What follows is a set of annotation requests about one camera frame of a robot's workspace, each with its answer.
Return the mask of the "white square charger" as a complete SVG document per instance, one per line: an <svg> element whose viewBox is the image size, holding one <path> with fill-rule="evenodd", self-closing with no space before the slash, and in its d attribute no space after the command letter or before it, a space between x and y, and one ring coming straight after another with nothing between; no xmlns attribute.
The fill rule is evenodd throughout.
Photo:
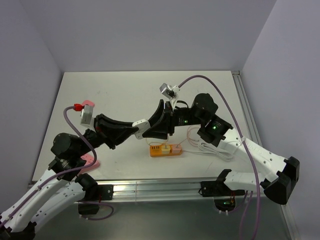
<svg viewBox="0 0 320 240"><path fill-rule="evenodd" d="M137 140L143 139L143 133L146 132L150 127L150 123L147 119L141 119L132 123L132 127L138 128L138 131L134 133Z"/></svg>

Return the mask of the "yellow plug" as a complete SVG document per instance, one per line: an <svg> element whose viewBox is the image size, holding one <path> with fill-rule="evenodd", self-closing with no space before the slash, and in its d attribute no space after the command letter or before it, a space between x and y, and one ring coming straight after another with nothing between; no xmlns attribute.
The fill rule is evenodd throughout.
<svg viewBox="0 0 320 240"><path fill-rule="evenodd" d="M170 145L167 145L167 144L164 144L161 146L161 154L162 155L168 155L170 154L171 152L171 146Z"/></svg>

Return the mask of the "orange power strip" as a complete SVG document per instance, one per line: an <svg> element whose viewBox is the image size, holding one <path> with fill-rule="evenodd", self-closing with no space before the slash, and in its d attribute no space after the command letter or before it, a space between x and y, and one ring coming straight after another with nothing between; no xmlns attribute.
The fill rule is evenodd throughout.
<svg viewBox="0 0 320 240"><path fill-rule="evenodd" d="M170 145L170 154L167 154L167 155L163 155L162 154L162 151L161 151L161 145L152 145L149 147L149 155L150 157L152 158L157 158L157 157L171 157L171 156L180 156L182 153L183 153L183 149L181 150L181 153L180 154L172 154L172 144L167 144L167 145Z"/></svg>

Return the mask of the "pink plug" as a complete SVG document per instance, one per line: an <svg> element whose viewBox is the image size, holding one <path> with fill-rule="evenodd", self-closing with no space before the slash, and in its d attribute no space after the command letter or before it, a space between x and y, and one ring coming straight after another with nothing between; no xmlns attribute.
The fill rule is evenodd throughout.
<svg viewBox="0 0 320 240"><path fill-rule="evenodd" d="M172 152L172 154L177 155L177 154L180 154L181 151L182 151L182 147L181 147L180 144L172 144L172 145L171 145L171 152Z"/></svg>

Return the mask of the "pink triangular power strip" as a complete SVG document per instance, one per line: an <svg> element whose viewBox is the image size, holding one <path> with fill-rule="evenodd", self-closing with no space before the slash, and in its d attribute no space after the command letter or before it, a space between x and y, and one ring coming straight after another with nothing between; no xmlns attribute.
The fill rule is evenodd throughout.
<svg viewBox="0 0 320 240"><path fill-rule="evenodd" d="M89 166L94 162L94 157L88 153L81 156L81 159L85 161L85 166ZM97 159L93 165L91 165L90 167L83 168L79 173L83 174L83 173L95 170L99 167L100 167L100 162Z"/></svg>

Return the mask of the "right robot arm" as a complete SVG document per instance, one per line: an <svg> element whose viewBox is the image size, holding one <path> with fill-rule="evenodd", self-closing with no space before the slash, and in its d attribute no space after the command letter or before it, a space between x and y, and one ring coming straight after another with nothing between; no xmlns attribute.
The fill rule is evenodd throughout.
<svg viewBox="0 0 320 240"><path fill-rule="evenodd" d="M252 166L251 172L224 169L213 186L222 195L231 191L261 191L273 202L287 204L300 177L300 162L295 157L276 155L241 136L230 123L218 117L218 105L208 93L196 95L191 107L174 109L171 102L159 102L151 116L151 127L142 136L166 140L176 127L199 125L200 153L231 161L241 159Z"/></svg>

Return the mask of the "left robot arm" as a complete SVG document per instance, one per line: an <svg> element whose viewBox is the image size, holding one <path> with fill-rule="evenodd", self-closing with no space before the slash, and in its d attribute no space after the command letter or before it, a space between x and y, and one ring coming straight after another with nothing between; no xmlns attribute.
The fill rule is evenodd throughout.
<svg viewBox="0 0 320 240"><path fill-rule="evenodd" d="M105 144L111 149L123 143L140 128L132 122L112 120L103 114L90 119L90 127L81 134L68 118L64 119L75 134L60 133L51 148L55 158L40 179L14 205L0 215L2 240L32 240L36 231L54 214L81 200L91 200L98 193L97 182L82 170L93 166L82 158L91 152L97 162L96 148Z"/></svg>

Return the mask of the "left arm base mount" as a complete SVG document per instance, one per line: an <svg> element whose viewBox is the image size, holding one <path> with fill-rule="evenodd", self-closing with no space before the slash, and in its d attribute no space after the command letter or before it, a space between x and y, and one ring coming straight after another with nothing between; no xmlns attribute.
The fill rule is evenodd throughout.
<svg viewBox="0 0 320 240"><path fill-rule="evenodd" d="M78 213L81 218L87 219L89 221L102 221L110 218L115 209L113 206L104 202L104 200L109 201L113 198L113 186L107 185L106 191L102 186L95 186L85 192L84 197L78 200ZM101 207L106 207L109 212L105 216L95 217Z"/></svg>

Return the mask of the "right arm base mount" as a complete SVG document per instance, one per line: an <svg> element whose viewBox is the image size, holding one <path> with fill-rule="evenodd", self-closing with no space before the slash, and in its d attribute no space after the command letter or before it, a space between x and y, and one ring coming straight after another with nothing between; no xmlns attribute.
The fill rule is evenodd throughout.
<svg viewBox="0 0 320 240"><path fill-rule="evenodd" d="M216 180L206 180L200 182L198 194L203 198L223 197L222 199L214 199L214 206L219 214L235 212L245 203L248 192L240 190L231 190L226 184L227 176L231 173L231 169L224 169Z"/></svg>

